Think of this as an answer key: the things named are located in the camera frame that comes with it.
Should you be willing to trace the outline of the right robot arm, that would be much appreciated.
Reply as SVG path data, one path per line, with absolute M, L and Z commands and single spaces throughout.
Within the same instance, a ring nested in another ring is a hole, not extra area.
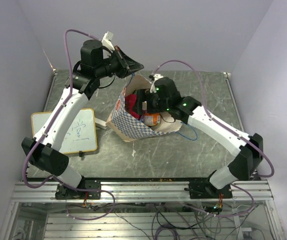
M 231 183 L 249 180 L 262 162 L 261 135 L 242 132 L 205 110 L 193 97 L 181 96 L 172 79 L 161 76 L 153 86 L 140 88 L 135 94 L 136 101 L 132 110 L 137 114 L 166 112 L 174 120 L 207 134 L 234 157 L 228 165 L 215 170 L 207 177 L 198 194 L 215 198 Z

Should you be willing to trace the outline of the red chips packet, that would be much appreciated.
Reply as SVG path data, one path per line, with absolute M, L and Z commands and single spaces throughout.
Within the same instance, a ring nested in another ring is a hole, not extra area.
M 129 94 L 128 96 L 125 97 L 125 110 L 135 119 L 139 120 L 140 115 L 133 111 L 133 107 L 135 106 L 137 100 L 137 95 L 136 94 Z

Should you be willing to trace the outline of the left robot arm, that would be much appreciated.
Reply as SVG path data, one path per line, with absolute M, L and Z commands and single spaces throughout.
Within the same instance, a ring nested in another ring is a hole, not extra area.
M 143 64 L 127 56 L 118 46 L 107 46 L 95 39 L 83 43 L 80 61 L 63 89 L 62 99 L 45 125 L 32 138 L 26 137 L 21 143 L 26 155 L 22 179 L 27 187 L 41 187 L 27 181 L 27 168 L 32 165 L 49 173 L 49 177 L 61 183 L 72 198 L 84 196 L 85 178 L 69 165 L 69 157 L 60 152 L 66 133 L 82 107 L 100 88 L 101 79 L 112 76 L 124 79 L 142 69 Z

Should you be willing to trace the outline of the blue checkered paper bag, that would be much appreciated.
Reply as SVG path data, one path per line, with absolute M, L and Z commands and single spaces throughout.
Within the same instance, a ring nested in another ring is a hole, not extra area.
M 135 106 L 136 93 L 139 89 L 149 90 L 151 82 L 141 75 L 132 74 L 129 82 L 123 87 L 119 97 L 106 120 L 106 125 L 112 129 L 124 142 L 132 142 L 166 134 L 176 133 L 190 140 L 196 141 L 198 135 L 190 138 L 180 132 L 183 122 L 175 120 L 167 112 L 135 113 L 131 108 Z

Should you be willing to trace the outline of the orange snack packet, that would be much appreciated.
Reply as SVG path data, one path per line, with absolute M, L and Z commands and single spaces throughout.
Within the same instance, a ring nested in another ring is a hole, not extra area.
M 161 123 L 160 113 L 145 113 L 142 116 L 142 122 L 148 127 L 158 126 Z

